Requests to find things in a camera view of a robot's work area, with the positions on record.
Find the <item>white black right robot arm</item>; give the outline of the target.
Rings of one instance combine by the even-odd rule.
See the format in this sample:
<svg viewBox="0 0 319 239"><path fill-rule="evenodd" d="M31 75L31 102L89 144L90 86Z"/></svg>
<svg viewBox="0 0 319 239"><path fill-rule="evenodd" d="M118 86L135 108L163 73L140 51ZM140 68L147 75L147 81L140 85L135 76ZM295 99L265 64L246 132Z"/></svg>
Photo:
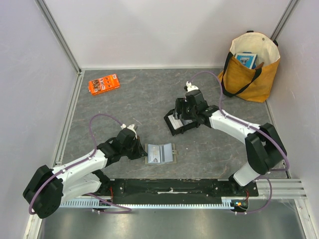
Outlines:
<svg viewBox="0 0 319 239"><path fill-rule="evenodd" d="M228 190L234 196L246 191L246 186L287 160L287 152L275 129L249 123L228 114L220 106L209 106L200 90L192 90L175 100L175 107L165 117L172 135L205 125L220 130L245 145L247 163L229 177Z"/></svg>

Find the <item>yellow canvas tote bag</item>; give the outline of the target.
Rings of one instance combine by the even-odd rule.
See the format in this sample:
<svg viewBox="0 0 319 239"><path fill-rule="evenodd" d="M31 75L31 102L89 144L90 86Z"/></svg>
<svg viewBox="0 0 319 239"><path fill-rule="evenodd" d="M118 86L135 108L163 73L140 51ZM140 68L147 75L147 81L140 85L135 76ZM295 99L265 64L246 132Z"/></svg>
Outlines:
<svg viewBox="0 0 319 239"><path fill-rule="evenodd" d="M256 68L244 66L235 57L243 52L257 55ZM270 95L280 59L277 42L262 33L247 31L233 39L223 71L218 75L223 94L263 103Z"/></svg>

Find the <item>beige leather card holder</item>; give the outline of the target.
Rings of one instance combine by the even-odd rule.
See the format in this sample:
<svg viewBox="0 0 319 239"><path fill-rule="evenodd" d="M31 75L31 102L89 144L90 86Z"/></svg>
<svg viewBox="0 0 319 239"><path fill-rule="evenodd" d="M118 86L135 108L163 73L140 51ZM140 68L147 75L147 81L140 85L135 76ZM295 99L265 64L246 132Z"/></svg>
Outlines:
<svg viewBox="0 0 319 239"><path fill-rule="evenodd" d="M177 164L178 151L174 143L145 144L145 165Z"/></svg>

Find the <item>white card stack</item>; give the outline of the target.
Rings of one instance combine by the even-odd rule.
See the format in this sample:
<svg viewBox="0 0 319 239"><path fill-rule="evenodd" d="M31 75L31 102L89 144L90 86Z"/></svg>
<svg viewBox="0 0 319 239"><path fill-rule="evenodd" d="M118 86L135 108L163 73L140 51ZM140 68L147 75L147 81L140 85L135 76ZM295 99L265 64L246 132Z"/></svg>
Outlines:
<svg viewBox="0 0 319 239"><path fill-rule="evenodd" d="M174 130L177 130L177 129L183 127L182 121L180 119L175 119L173 115L169 115L168 119L169 119Z"/></svg>

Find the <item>black card tray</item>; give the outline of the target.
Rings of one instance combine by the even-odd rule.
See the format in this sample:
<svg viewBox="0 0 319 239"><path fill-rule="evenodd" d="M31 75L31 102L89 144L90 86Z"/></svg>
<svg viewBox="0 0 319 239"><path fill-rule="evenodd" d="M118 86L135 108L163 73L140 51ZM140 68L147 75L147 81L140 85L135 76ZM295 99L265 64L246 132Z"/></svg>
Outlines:
<svg viewBox="0 0 319 239"><path fill-rule="evenodd" d="M163 118L166 122L172 136L184 134L193 128L198 128L200 124L193 120L175 119L173 117L174 109L170 110Z"/></svg>

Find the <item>orange card box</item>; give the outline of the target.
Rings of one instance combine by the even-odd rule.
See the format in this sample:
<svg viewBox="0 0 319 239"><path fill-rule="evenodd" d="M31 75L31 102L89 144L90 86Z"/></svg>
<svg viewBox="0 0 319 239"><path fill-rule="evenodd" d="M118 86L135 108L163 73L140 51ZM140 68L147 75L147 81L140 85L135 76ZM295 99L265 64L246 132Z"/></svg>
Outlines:
<svg viewBox="0 0 319 239"><path fill-rule="evenodd" d="M120 87L117 74L111 74L88 82L88 90L91 95L96 96Z"/></svg>

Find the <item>white magnetic stripe card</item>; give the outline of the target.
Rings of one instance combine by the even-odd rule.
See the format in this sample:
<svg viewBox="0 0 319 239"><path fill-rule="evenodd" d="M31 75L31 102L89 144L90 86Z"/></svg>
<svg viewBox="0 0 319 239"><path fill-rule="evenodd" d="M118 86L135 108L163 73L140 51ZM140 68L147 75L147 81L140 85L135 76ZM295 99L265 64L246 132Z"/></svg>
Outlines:
<svg viewBox="0 0 319 239"><path fill-rule="evenodd" d="M173 162L172 144L164 144L159 147L161 163Z"/></svg>

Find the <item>blue book in bag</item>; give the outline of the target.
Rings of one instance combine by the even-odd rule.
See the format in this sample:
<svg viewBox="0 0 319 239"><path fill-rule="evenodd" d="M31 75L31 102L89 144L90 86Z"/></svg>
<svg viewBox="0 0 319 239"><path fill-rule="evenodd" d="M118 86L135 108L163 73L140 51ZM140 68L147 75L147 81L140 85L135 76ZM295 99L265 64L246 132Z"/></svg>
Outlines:
<svg viewBox="0 0 319 239"><path fill-rule="evenodd" d="M235 58L245 67L249 69L256 68L256 60L258 55L252 52L236 53Z"/></svg>

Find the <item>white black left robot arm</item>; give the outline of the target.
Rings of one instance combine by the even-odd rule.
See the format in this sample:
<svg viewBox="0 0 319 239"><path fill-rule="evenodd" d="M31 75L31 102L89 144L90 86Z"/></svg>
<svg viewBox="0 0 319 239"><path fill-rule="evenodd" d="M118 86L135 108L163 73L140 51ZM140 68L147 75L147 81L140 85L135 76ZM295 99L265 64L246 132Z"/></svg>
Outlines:
<svg viewBox="0 0 319 239"><path fill-rule="evenodd" d="M61 204L78 196L95 192L106 195L110 179L102 169L122 157L135 160L146 155L136 130L130 125L70 163L54 168L43 165L36 170L22 194L29 203L29 213L44 219Z"/></svg>

